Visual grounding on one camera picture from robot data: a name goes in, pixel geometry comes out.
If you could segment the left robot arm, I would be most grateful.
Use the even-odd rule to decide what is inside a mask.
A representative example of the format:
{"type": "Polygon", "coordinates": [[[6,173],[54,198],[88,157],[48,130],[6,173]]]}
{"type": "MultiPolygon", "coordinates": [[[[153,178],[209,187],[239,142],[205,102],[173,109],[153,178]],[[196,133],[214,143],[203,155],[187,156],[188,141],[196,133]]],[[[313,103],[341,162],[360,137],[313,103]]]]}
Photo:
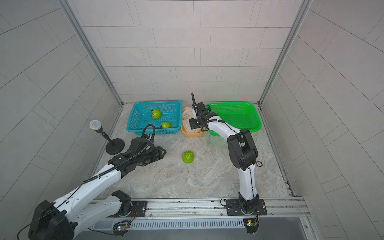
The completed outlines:
{"type": "Polygon", "coordinates": [[[105,200],[89,207],[88,204],[101,192],[120,181],[136,167],[145,167],[164,158],[167,153],[155,147],[155,126],[148,124],[152,133],[142,132],[131,141],[129,149],[114,156],[93,177],[56,199],[52,203],[41,202],[34,211],[29,226],[30,240],[72,240],[91,225],[100,220],[119,214],[121,217],[131,212],[131,197],[123,191],[115,191],[105,200]]]}

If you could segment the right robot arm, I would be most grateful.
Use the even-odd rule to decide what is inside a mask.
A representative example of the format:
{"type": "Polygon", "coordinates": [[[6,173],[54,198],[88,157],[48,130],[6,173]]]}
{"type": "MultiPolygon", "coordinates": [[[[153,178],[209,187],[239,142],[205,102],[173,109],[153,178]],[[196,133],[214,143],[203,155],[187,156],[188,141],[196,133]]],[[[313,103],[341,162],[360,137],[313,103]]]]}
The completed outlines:
{"type": "Polygon", "coordinates": [[[257,160],[259,153],[251,132],[229,125],[202,102],[197,104],[193,100],[192,109],[193,117],[189,119],[191,129],[213,130],[227,141],[230,160],[239,173],[239,206],[242,212],[246,215],[266,215],[265,203],[260,199],[255,178],[255,168],[263,164],[257,160]]]}

